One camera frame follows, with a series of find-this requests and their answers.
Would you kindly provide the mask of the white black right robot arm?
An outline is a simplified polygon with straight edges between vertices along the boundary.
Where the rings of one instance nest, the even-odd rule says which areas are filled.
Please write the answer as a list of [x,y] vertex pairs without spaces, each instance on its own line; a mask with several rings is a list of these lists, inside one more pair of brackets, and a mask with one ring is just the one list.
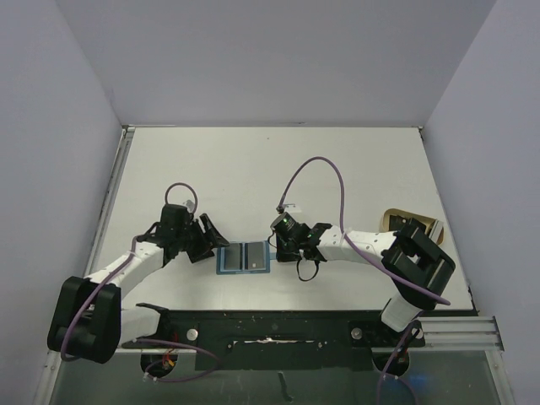
[[396,344],[406,327],[438,304],[453,275],[455,262],[411,219],[401,229],[388,232],[345,231],[336,225],[317,223],[312,228],[287,213],[270,225],[280,245],[300,258],[321,262],[367,263],[391,278],[397,288],[375,324],[378,339]]

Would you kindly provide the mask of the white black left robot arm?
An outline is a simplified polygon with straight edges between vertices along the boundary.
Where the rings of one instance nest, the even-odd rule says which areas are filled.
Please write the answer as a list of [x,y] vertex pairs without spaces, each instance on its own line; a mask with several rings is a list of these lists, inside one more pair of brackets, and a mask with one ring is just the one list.
[[104,364],[124,343],[145,339],[165,345],[175,336],[169,310],[148,303],[125,307],[123,299],[179,254],[197,263],[229,244],[205,213],[195,216],[185,206],[165,204],[159,221],[135,235],[126,253],[86,278],[72,276],[62,284],[47,347],[64,361]]

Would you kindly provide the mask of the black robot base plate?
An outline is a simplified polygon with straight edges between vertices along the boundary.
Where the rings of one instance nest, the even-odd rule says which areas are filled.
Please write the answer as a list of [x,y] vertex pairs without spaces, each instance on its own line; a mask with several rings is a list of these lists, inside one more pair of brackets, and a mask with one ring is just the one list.
[[408,362],[408,349],[425,345],[416,321],[408,337],[385,326],[374,312],[231,312],[175,311],[161,331],[124,348],[140,348],[142,364],[154,361],[153,349],[170,341],[181,353],[195,354],[195,369],[208,370],[372,370],[379,355],[387,357],[404,341],[399,359]]

